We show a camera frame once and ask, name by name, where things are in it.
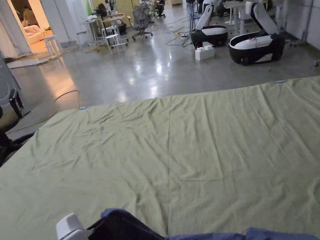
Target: gray mesh chair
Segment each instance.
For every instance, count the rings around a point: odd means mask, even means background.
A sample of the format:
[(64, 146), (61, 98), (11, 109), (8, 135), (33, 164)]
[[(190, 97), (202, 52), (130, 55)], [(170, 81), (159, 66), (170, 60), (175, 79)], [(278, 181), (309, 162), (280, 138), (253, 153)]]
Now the gray mesh chair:
[(135, 37), (136, 36), (142, 36), (145, 34), (151, 34), (151, 36), (153, 36), (153, 34), (151, 32), (145, 32), (145, 29), (148, 27), (149, 25), (149, 8), (147, 5), (140, 5), (140, 6), (135, 6), (134, 10), (132, 11), (133, 13), (133, 19), (134, 19), (134, 24), (131, 24), (131, 17), (128, 16), (129, 19), (129, 23), (130, 26), (133, 29), (138, 30), (139, 32), (134, 34), (132, 36), (133, 40), (136, 40)]

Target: yellow cable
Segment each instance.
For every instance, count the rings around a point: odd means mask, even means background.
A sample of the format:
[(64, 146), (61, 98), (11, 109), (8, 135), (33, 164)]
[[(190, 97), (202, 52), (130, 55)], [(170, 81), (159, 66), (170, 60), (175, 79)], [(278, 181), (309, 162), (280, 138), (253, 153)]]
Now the yellow cable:
[(53, 106), (54, 106), (54, 108), (56, 109), (56, 111), (55, 111), (50, 117), (47, 117), (46, 119), (41, 120), (41, 121), (39, 121), (39, 122), (37, 122), (37, 123), (34, 123), (34, 124), (32, 124), (32, 125), (25, 126), (25, 127), (22, 127), (22, 128), (19, 128), (19, 129), (16, 129), (16, 130), (7, 132), (7, 134), (13, 133), (13, 132), (16, 132), (16, 131), (20, 131), (20, 130), (22, 130), (22, 129), (25, 129), (25, 128), (28, 128), (28, 127), (31, 127), (31, 126), (34, 126), (34, 125), (37, 125), (37, 124), (39, 124), (39, 123), (42, 123), (42, 122), (47, 121), (48, 119), (52, 118), (52, 117), (58, 112), (58, 109), (57, 109), (56, 106), (55, 106), (55, 102), (56, 102), (59, 98), (61, 98), (62, 96), (66, 95), (66, 94), (68, 94), (68, 93), (71, 93), (71, 92), (78, 92), (78, 103), (79, 103), (78, 109), (79, 109), (79, 108), (80, 108), (80, 101), (79, 101), (80, 91), (79, 91), (79, 90), (72, 90), (72, 91), (66, 92), (66, 93), (58, 96), (58, 97), (53, 101)]

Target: doorway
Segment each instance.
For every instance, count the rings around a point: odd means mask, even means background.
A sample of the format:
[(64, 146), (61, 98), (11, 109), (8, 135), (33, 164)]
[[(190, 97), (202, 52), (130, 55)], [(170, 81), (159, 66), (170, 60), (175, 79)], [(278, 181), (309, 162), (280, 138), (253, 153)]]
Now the doorway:
[(7, 0), (32, 53), (47, 52), (44, 38), (52, 30), (40, 0)]

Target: white couch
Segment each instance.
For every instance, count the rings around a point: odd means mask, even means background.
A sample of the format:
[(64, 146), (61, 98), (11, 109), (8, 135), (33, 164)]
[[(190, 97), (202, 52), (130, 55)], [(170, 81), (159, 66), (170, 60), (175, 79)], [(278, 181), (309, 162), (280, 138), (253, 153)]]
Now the white couch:
[(30, 44), (39, 42), (44, 39), (45, 30), (40, 29), (37, 25), (31, 25), (23, 28), (28, 36), (28, 42)]

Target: office chair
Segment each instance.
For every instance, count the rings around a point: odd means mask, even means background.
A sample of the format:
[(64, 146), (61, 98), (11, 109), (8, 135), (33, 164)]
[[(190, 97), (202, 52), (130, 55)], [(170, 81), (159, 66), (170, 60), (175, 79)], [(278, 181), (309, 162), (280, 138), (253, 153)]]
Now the office chair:
[(153, 36), (153, 34), (151, 32), (145, 32), (145, 29), (148, 27), (149, 25), (149, 8), (147, 5), (140, 5), (140, 6), (135, 6), (134, 10), (132, 11), (133, 13), (133, 19), (134, 19), (134, 26), (132, 26), (131, 24), (131, 17), (127, 16), (127, 18), (129, 19), (129, 23), (130, 26), (133, 29), (138, 30), (139, 32), (134, 34), (132, 36), (132, 39), (135, 41), (135, 37), (136, 36), (142, 36), (145, 34), (151, 34), (151, 36)]
[(8, 138), (5, 132), (12, 129), (24, 117), (23, 104), (16, 89), (10, 91), (9, 102), (11, 105), (9, 109), (3, 110), (0, 106), (0, 167), (10, 153), (18, 151), (23, 146), (22, 143), (34, 134), (27, 134), (16, 140)]

